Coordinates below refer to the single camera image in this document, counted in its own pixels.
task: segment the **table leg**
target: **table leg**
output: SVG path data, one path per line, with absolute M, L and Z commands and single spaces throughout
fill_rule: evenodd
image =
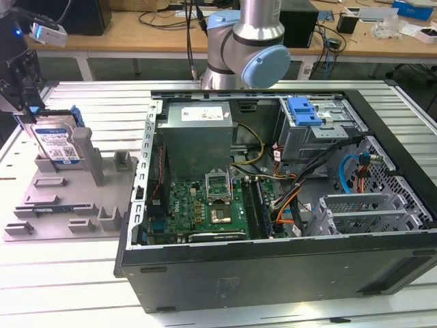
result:
M 132 59 L 132 65 L 134 66 L 135 75 L 140 75 L 141 74 L 141 65 L 140 65 L 139 60 L 137 58 Z
M 82 79 L 84 81 L 94 81 L 94 74 L 89 67 L 88 58 L 86 56 L 80 56 L 76 57 L 76 60 L 82 74 Z
M 376 73 L 378 73 L 380 68 L 381 68 L 381 64 L 380 63 L 373 64 L 373 66 L 371 67 L 371 70 L 369 72 L 369 76 L 370 77 L 376 77 Z
M 311 71 L 313 70 L 314 59 L 303 58 L 300 65 L 298 80 L 309 80 L 311 76 Z

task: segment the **ram slot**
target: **ram slot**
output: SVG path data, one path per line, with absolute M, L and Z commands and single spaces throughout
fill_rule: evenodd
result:
M 262 221 L 264 222 L 264 227 L 266 231 L 266 236 L 270 236 L 272 234 L 272 226 L 270 224 L 270 218 L 267 211 L 267 205 L 264 200 L 264 197 L 262 195 L 262 187 L 261 182 L 259 180 L 256 180 L 253 182 L 256 188 L 256 204 L 257 204 L 257 211 L 260 213 L 262 217 Z
M 241 183 L 247 226 L 251 239 L 267 238 L 262 207 L 259 203 L 255 181 L 242 180 Z

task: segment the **metal bracket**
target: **metal bracket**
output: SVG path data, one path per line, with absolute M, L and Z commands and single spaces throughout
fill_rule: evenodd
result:
M 156 112 L 162 108 L 161 100 L 151 100 L 146 112 L 146 121 L 144 126 L 143 142 L 141 144 L 141 153 L 135 171 L 135 180 L 130 197 L 130 216 L 128 224 L 128 238 L 126 249 L 132 249 L 132 230 L 143 222 L 147 207 L 147 180 L 149 176 L 150 158 L 152 157 L 152 145 L 156 128 Z

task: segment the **blue hard drive label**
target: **blue hard drive label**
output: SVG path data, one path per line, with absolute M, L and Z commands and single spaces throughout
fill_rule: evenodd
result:
M 76 148 L 69 142 L 70 136 L 67 129 L 36 128 L 35 136 L 52 161 L 58 164 L 79 162 Z

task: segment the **blue cable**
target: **blue cable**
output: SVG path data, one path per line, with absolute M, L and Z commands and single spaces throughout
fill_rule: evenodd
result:
M 340 182 L 341 182 L 341 186 L 343 186 L 344 192 L 345 193 L 350 193 L 350 189 L 348 187 L 348 183 L 346 182 L 346 178 L 344 176 L 344 165 L 346 165 L 346 163 L 350 160 L 350 159 L 360 159 L 359 156 L 357 155 L 347 155 L 344 160 L 341 162 L 340 166 L 339 166 L 339 177 L 340 177 Z

